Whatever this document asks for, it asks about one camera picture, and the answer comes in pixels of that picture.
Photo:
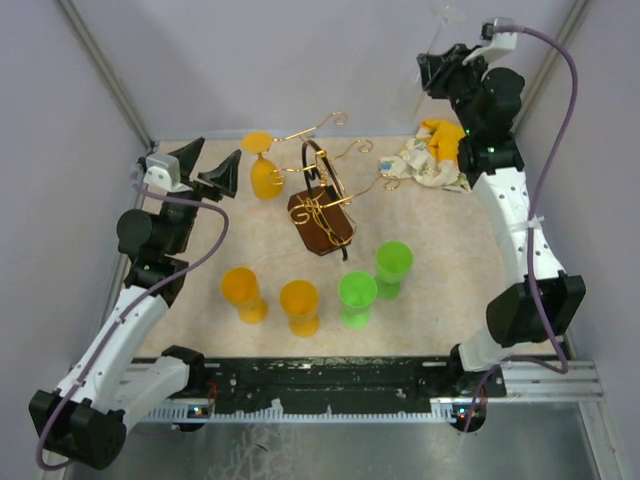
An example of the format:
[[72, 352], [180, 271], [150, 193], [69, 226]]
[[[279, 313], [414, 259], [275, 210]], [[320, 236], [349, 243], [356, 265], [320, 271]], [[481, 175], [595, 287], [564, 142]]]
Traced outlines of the clear wine glass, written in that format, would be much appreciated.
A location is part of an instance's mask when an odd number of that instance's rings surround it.
[[392, 104], [392, 119], [398, 124], [413, 121], [423, 103], [425, 78], [430, 75], [426, 58], [440, 56], [438, 47], [446, 29], [465, 20], [465, 14], [452, 1], [432, 1], [430, 11], [438, 23], [431, 34], [428, 49], [419, 53], [404, 69]]

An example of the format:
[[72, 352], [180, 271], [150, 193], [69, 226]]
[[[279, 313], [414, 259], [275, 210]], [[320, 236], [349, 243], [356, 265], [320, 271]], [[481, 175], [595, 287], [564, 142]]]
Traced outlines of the yellow plastic goblet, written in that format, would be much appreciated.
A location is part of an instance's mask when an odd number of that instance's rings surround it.
[[273, 137], [266, 131], [253, 131], [243, 141], [243, 149], [256, 155], [250, 171], [250, 183], [254, 195], [261, 200], [277, 198], [283, 191], [278, 168], [266, 157], [273, 144]]

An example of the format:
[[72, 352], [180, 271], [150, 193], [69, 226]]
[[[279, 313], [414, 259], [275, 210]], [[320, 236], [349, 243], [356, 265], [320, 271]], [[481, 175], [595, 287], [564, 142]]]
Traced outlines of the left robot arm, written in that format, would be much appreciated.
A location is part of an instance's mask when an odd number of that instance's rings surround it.
[[122, 378], [148, 333], [177, 299], [188, 273], [209, 260], [230, 227], [219, 207], [238, 190], [242, 153], [232, 151], [214, 169], [193, 171], [204, 138], [169, 153], [137, 160], [131, 182], [137, 193], [161, 203], [118, 219], [118, 251], [130, 262], [116, 303], [84, 355], [51, 391], [37, 391], [28, 410], [38, 434], [36, 462], [53, 465], [44, 452], [96, 470], [119, 455], [127, 435], [160, 403], [178, 394], [194, 397], [208, 384], [203, 354], [181, 346], [165, 349], [140, 377]]

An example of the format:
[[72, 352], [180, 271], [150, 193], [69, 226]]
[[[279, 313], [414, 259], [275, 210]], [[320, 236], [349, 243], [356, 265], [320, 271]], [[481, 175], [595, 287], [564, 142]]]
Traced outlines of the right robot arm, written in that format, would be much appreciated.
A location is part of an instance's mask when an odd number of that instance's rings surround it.
[[507, 288], [487, 305], [485, 327], [451, 352], [457, 364], [446, 372], [448, 387], [466, 396], [481, 385], [482, 371], [563, 336], [586, 285], [556, 258], [527, 190], [511, 131], [524, 78], [508, 68], [489, 68], [476, 48], [463, 44], [440, 55], [421, 53], [417, 65], [422, 90], [448, 101], [461, 124], [458, 164], [489, 214], [506, 270]]

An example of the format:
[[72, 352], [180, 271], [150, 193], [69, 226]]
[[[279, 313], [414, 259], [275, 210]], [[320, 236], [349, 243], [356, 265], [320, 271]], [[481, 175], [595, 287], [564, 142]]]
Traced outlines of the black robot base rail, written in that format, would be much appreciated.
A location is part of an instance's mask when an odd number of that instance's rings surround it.
[[200, 384], [169, 398], [212, 400], [220, 414], [275, 400], [286, 414], [428, 413], [437, 398], [471, 397], [483, 375], [432, 356], [207, 358]]

